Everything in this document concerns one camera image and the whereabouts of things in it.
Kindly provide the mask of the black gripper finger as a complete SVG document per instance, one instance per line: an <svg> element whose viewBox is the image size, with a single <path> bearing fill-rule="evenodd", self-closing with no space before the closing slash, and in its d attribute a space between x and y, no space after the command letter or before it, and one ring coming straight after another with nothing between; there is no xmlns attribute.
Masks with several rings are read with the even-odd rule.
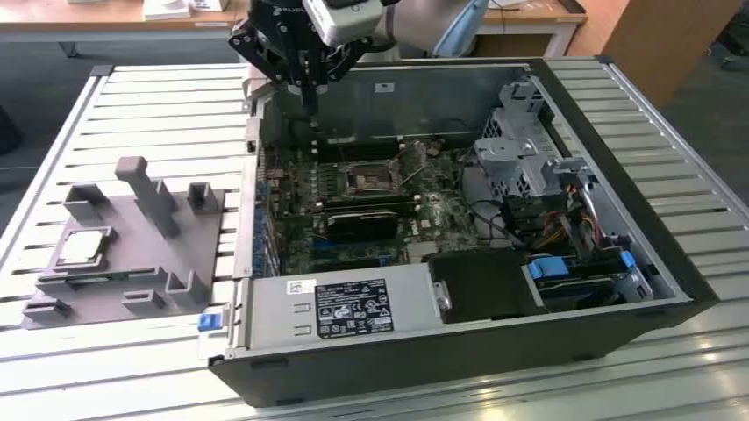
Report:
<svg viewBox="0 0 749 421"><path fill-rule="evenodd" d="M308 115L317 114L317 89L339 82L374 45L371 37L346 43L336 50L317 41L308 50Z"/></svg>
<svg viewBox="0 0 749 421"><path fill-rule="evenodd" d="M291 88L311 116L311 22L307 19L244 19L232 29L228 45L279 86Z"/></svg>

